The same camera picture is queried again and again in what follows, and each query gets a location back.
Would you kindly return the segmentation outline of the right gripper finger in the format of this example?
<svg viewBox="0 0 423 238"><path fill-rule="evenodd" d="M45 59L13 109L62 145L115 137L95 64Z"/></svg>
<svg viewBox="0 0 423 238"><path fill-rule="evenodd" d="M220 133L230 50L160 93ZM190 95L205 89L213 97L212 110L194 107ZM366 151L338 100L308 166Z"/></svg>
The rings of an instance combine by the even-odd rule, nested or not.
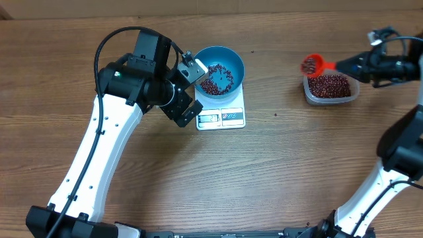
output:
<svg viewBox="0 0 423 238"><path fill-rule="evenodd" d="M362 52L358 55L352 56L348 59L344 59L341 61L336 62L336 68L351 68L351 67L358 67L364 64L364 60L368 56L368 52Z"/></svg>
<svg viewBox="0 0 423 238"><path fill-rule="evenodd" d="M336 66L336 70L340 73L343 73L357 81L363 81L361 72L362 68L359 65L350 65L350 66Z"/></svg>

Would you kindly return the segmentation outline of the red scoop with blue handle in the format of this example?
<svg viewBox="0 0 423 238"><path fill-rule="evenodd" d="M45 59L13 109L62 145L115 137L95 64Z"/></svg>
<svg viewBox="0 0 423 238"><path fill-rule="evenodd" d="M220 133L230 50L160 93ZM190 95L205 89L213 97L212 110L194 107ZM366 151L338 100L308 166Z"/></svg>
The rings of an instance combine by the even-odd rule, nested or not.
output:
<svg viewBox="0 0 423 238"><path fill-rule="evenodd" d="M300 65L300 70L304 76L318 77L324 73L325 70L335 70L336 64L327 62L320 54L308 55Z"/></svg>

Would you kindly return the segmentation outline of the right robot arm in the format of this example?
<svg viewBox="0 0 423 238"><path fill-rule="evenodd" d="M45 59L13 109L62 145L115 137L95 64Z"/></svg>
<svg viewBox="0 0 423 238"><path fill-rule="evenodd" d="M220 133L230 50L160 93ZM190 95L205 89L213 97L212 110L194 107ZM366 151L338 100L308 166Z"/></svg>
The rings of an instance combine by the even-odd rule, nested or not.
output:
<svg viewBox="0 0 423 238"><path fill-rule="evenodd" d="M371 50L336 63L311 54L302 62L302 73L318 77L331 69L375 88L422 80L421 34L402 36L386 27L367 37ZM376 155L373 170L349 201L315 227L286 228L283 237L375 237L370 224L382 209L402 190L421 187L422 97L382 135Z"/></svg>

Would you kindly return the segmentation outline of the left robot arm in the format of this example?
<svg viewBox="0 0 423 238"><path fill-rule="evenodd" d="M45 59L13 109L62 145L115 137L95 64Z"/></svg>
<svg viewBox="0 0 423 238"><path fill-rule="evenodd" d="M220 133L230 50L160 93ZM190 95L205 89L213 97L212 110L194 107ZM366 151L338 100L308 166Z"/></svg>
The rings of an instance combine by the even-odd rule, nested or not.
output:
<svg viewBox="0 0 423 238"><path fill-rule="evenodd" d="M138 28L133 52L94 73L93 112L71 167L47 206L33 206L26 216L35 237L144 237L138 227L102 220L122 152L152 108L179 127L202 111L186 90L208 75L207 67L149 28Z"/></svg>

